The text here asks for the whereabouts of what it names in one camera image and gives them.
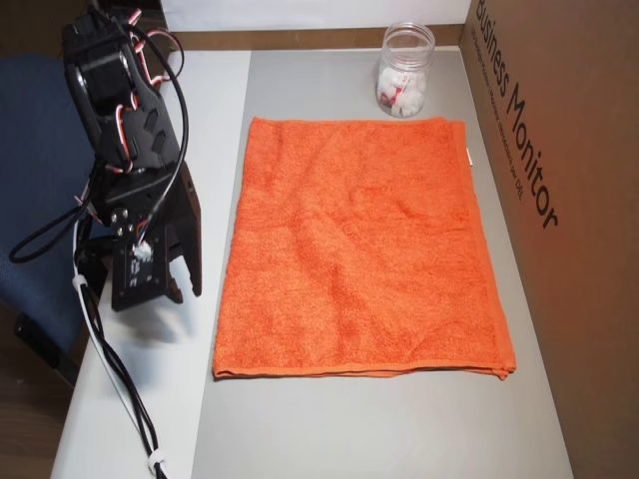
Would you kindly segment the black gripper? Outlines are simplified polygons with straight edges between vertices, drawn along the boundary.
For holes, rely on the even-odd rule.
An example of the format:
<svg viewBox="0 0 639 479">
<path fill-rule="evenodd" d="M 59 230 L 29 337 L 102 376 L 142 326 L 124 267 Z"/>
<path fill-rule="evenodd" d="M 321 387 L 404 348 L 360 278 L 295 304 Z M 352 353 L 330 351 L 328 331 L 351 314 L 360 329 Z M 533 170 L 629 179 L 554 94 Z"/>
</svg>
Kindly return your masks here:
<svg viewBox="0 0 639 479">
<path fill-rule="evenodd" d="M 173 303 L 184 297 L 171 274 L 171 262 L 183 256 L 189 271 L 192 291 L 202 294 L 201 207 L 193 179 L 186 163 L 179 175 L 174 165 L 168 168 L 134 168 L 124 173 L 106 166 L 95 172 L 95 212 L 113 235 L 130 242 L 140 236 L 148 243 L 164 233 L 164 295 Z M 177 199 L 172 190 L 177 187 Z"/>
</svg>

